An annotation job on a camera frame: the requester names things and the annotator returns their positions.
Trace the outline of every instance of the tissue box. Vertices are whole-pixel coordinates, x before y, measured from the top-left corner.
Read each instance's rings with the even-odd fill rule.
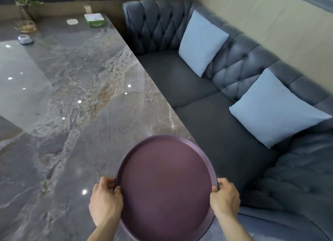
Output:
[[[85,14],[84,17],[90,27],[100,27],[105,25],[105,19],[100,13]]]

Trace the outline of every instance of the couch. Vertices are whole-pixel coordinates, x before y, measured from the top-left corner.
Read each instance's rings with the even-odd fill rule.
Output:
[[[199,78],[178,55],[194,10],[229,34]],[[241,193],[247,231],[281,240],[333,240],[333,119],[265,147],[230,113],[264,69],[333,115],[333,97],[193,0],[123,4],[127,43],[213,164]]]

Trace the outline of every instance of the potted plant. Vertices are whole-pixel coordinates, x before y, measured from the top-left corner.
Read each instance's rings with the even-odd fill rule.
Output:
[[[31,14],[31,5],[40,2],[34,0],[14,0],[14,2],[19,7],[19,12],[22,19],[33,21],[33,16]]]

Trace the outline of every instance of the light blue pillow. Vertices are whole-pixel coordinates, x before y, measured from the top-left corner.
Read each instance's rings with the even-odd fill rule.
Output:
[[[264,70],[229,110],[268,148],[301,130],[332,118],[295,96],[269,69]]]
[[[229,34],[194,11],[179,47],[180,57],[201,77]]]

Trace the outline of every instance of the beige wall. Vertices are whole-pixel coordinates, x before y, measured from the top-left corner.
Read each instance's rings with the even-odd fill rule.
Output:
[[[333,93],[333,14],[302,0],[199,0]]]
[[[46,3],[40,6],[41,16],[70,15],[84,13],[83,6],[89,4],[93,12],[104,12],[108,15],[118,31],[124,35],[126,31],[122,4],[126,0],[105,0],[89,2]],[[15,5],[0,5],[0,19],[18,18],[19,12]]]

